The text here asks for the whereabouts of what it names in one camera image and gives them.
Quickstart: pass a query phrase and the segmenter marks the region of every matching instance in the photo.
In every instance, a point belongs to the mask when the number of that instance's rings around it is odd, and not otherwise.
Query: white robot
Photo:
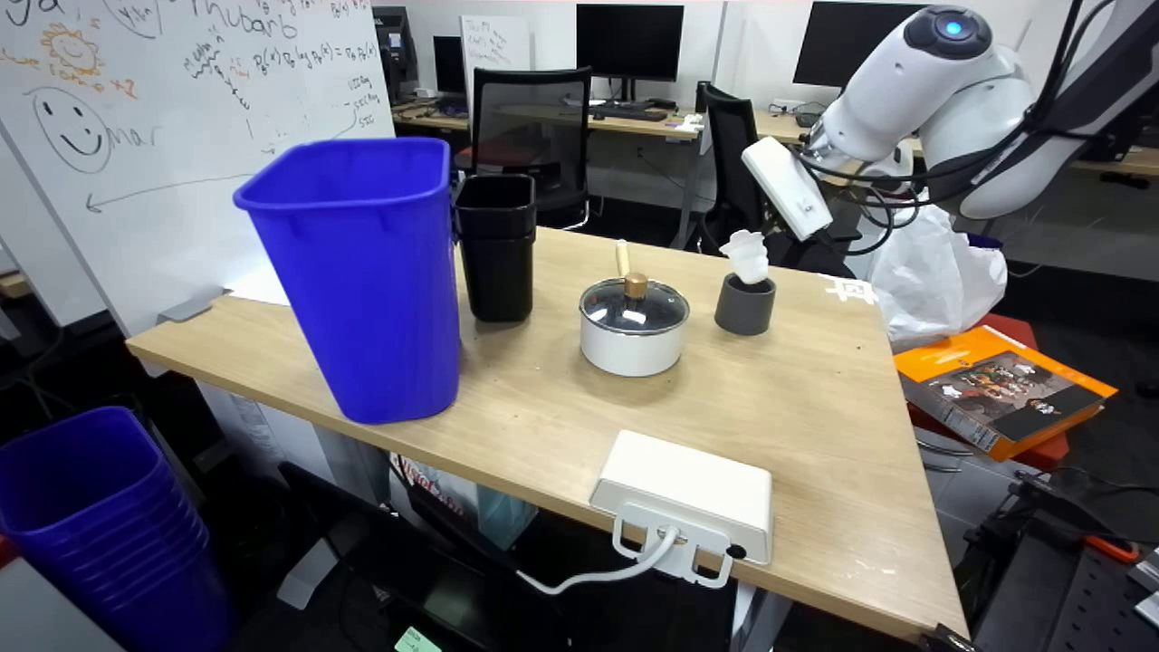
[[[789,154],[765,138],[744,165],[802,244],[832,225],[820,187],[863,187],[908,136],[921,136],[928,170],[905,182],[928,203],[977,220],[1007,219],[1159,84],[1154,0],[1101,0],[1088,19],[1079,9],[1071,0],[1041,94],[993,48],[981,16],[923,9],[863,62],[809,145]]]

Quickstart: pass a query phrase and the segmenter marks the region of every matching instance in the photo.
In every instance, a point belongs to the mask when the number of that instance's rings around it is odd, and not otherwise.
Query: black container
[[[771,318],[771,296],[774,296],[771,281],[747,286],[744,281],[727,276],[722,282],[715,318],[727,334],[744,334],[744,339],[765,334]]]
[[[456,197],[466,302],[477,322],[523,322],[534,311],[536,182],[466,178]]]

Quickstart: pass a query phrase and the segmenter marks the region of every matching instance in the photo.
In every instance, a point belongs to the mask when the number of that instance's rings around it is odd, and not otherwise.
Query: office chair
[[[692,251],[716,255],[734,230],[765,231],[765,191],[739,154],[756,142],[753,103],[733,97],[715,84],[694,86],[694,110],[709,113],[716,203],[692,225]]]
[[[587,225],[587,71],[473,71],[472,170],[534,176],[541,225]]]

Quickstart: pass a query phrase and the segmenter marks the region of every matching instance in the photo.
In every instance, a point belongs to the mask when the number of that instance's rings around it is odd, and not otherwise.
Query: blue plastic bin
[[[89,411],[0,445],[0,534],[129,652],[230,643],[206,525],[129,411]]]
[[[348,422],[419,422],[461,387],[448,145],[348,138],[234,191]]]

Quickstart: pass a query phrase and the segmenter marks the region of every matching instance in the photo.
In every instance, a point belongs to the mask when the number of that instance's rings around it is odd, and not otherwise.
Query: book
[[[1115,397],[993,328],[893,357],[905,398],[993,461],[1094,422]]]

